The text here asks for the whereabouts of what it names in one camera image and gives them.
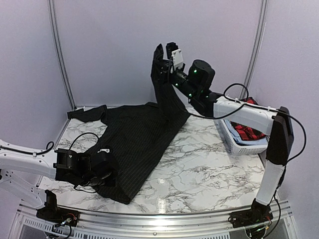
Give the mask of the black pinstriped long sleeve shirt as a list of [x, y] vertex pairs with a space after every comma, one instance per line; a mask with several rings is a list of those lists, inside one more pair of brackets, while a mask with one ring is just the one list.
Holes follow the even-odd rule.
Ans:
[[[163, 58], [159, 44], [153, 59]], [[129, 204], [161, 160], [165, 150], [190, 114], [173, 86], [160, 84], [151, 72], [156, 102], [108, 109], [105, 105], [85, 111], [68, 112], [68, 118], [82, 122], [100, 120], [107, 126], [98, 142], [86, 153], [109, 148], [119, 164], [114, 187], [95, 187], [99, 195]]]

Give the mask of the white plastic laundry basket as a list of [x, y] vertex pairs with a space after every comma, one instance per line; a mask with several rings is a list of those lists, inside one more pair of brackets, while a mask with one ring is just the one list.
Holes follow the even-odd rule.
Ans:
[[263, 151], [265, 151], [268, 147], [268, 141], [269, 141], [269, 137], [265, 137], [259, 141], [261, 141], [263, 144], [261, 143], [254, 143], [254, 144], [238, 144], [235, 140], [233, 135], [231, 134], [231, 132], [229, 131], [229, 128], [227, 127], [227, 124], [225, 123], [224, 120], [219, 120], [218, 121], [220, 130], [222, 132], [222, 135], [225, 138], [225, 141], [228, 145], [228, 148], [230, 150], [230, 152], [233, 155], [248, 155], [248, 154], [259, 154], [262, 153]]

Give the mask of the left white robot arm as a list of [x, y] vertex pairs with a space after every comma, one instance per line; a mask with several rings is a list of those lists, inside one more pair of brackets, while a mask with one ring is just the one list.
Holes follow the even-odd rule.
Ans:
[[101, 187], [115, 185], [119, 164], [109, 149], [89, 154], [52, 146], [40, 150], [0, 142], [0, 187], [36, 209], [38, 218], [74, 226], [78, 211], [59, 207], [53, 192], [38, 189], [14, 171], [42, 175], [75, 187]]

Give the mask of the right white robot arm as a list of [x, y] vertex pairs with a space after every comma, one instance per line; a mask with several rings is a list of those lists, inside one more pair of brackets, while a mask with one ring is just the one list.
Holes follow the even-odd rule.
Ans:
[[215, 71], [207, 62], [194, 60], [188, 73], [184, 73], [184, 66], [183, 61], [154, 59], [152, 74], [169, 86], [175, 86], [188, 98], [200, 117], [226, 119], [270, 137], [266, 149], [265, 172], [251, 208], [231, 213], [230, 221], [237, 227], [244, 223], [252, 225], [272, 219], [270, 203], [282, 183], [294, 142], [288, 109], [266, 108], [229, 98], [224, 93], [212, 92], [210, 86]]

